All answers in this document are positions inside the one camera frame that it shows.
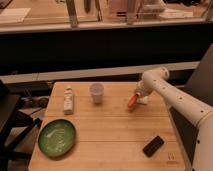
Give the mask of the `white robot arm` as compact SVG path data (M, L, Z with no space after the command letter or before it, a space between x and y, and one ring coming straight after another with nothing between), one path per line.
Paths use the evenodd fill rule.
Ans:
M213 107L169 84L169 76L165 67L146 70L136 84L135 93L143 98L156 91L194 125L198 135L192 168L213 171Z

